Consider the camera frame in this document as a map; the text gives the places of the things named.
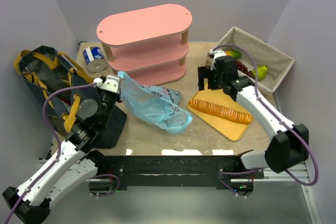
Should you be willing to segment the long braided bread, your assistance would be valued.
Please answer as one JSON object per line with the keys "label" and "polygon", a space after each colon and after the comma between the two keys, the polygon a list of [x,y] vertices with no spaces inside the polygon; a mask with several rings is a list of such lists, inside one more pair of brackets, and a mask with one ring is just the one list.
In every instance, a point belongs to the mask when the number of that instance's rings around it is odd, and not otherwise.
{"label": "long braided bread", "polygon": [[215,104],[201,99],[191,99],[188,102],[188,105],[199,112],[229,120],[234,123],[250,124],[254,119],[248,113],[239,112],[223,105]]}

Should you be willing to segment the red grapes bunch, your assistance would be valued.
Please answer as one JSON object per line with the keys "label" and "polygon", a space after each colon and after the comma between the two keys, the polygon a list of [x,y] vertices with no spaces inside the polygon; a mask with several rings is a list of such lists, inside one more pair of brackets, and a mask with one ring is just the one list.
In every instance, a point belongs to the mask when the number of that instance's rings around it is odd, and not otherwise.
{"label": "red grapes bunch", "polygon": [[244,73],[245,75],[249,76],[250,78],[254,78],[254,74],[252,71],[249,71],[248,68],[239,60],[235,60],[235,64],[237,69]]}

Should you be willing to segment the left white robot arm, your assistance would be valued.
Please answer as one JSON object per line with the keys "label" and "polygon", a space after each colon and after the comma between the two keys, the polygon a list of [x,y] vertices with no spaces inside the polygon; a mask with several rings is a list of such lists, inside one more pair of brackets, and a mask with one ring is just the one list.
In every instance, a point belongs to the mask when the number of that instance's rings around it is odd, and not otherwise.
{"label": "left white robot arm", "polygon": [[99,162],[104,155],[92,151],[99,133],[84,124],[88,101],[75,94],[68,119],[74,120],[69,135],[58,141],[58,151],[26,182],[9,187],[3,197],[11,209],[6,223],[16,215],[22,223],[42,223],[51,208],[87,179],[97,178]]}

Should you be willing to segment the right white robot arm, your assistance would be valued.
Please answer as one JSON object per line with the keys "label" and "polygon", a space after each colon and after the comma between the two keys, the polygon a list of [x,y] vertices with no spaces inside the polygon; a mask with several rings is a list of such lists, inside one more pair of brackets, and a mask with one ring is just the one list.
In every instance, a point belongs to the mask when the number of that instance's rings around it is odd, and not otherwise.
{"label": "right white robot arm", "polygon": [[247,76],[239,76],[231,56],[216,58],[214,67],[198,67],[198,89],[222,90],[243,106],[267,133],[270,143],[264,152],[240,155],[245,169],[270,168],[283,172],[308,159],[309,131],[277,111]]}

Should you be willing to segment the mango fruit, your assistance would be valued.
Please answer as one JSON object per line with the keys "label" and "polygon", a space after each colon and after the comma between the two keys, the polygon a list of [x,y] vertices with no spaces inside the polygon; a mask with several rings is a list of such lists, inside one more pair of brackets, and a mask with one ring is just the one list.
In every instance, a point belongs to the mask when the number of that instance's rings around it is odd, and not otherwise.
{"label": "mango fruit", "polygon": [[226,55],[233,57],[234,59],[239,59],[241,58],[241,53],[237,50],[227,50],[225,51]]}

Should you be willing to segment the blue plastic bag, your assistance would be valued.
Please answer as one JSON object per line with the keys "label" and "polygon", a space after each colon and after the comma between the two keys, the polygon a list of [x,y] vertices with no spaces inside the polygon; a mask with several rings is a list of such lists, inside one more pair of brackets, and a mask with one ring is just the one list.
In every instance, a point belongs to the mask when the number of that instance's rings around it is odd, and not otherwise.
{"label": "blue plastic bag", "polygon": [[182,133],[192,122],[191,114],[179,106],[182,100],[179,91],[138,84],[124,71],[118,72],[118,77],[122,79],[122,101],[138,119],[170,134]]}

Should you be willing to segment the dark denim tote bag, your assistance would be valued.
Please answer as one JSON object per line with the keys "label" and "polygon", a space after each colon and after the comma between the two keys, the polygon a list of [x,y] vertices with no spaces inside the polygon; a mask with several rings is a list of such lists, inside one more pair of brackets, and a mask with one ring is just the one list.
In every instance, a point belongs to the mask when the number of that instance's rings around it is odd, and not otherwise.
{"label": "dark denim tote bag", "polygon": [[116,105],[113,109],[98,108],[100,95],[97,88],[78,88],[92,83],[93,77],[69,56],[48,46],[23,50],[14,61],[14,69],[40,104],[44,104],[52,93],[62,91],[46,106],[46,117],[56,132],[66,136],[70,126],[74,125],[74,120],[68,119],[68,115],[77,94],[81,102],[89,102],[86,108],[90,115],[83,120],[84,124],[99,133],[93,147],[109,149],[116,146],[127,115]]}

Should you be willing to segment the green pear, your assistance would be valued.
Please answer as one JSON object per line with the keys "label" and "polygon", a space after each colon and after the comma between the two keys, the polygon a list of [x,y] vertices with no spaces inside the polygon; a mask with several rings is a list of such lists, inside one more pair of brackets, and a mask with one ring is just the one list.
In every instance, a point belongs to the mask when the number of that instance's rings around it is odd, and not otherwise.
{"label": "green pear", "polygon": [[258,81],[262,81],[265,79],[267,73],[268,73],[268,66],[262,65],[262,66],[258,66],[252,71],[252,76],[254,79],[258,79]]}

